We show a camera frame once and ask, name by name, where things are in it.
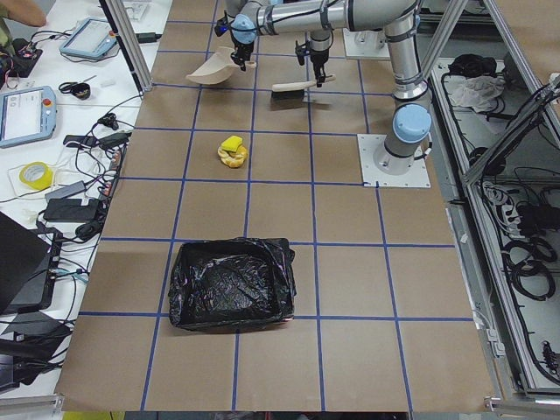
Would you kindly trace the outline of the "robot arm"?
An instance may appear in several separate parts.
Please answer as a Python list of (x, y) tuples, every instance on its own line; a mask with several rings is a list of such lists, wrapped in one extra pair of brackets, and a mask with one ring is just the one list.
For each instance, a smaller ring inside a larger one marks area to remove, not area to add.
[(254, 52), (257, 37), (284, 32), (307, 32), (303, 44), (297, 43), (295, 54), (300, 65), (309, 58), (316, 82), (326, 79), (325, 64), (329, 60), (333, 39), (329, 1), (227, 1), (224, 16), (213, 30), (220, 37), (228, 33), (234, 45), (230, 58), (242, 71)]
[(407, 173), (420, 143), (431, 128), (428, 84), (417, 56), (415, 1), (302, 1), (268, 3), (248, 14), (259, 35), (308, 32), (296, 55), (309, 56), (315, 84), (326, 82), (332, 32), (380, 31), (386, 39), (393, 70), (395, 112), (392, 129), (374, 153), (375, 165), (390, 175)]

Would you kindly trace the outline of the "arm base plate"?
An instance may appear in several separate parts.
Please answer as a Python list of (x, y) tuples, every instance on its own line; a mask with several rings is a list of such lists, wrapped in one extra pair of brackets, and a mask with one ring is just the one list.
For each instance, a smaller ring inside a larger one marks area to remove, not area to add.
[(385, 135), (359, 134), (358, 152), (365, 187), (430, 188), (421, 146), (412, 157), (395, 157), (385, 149)]

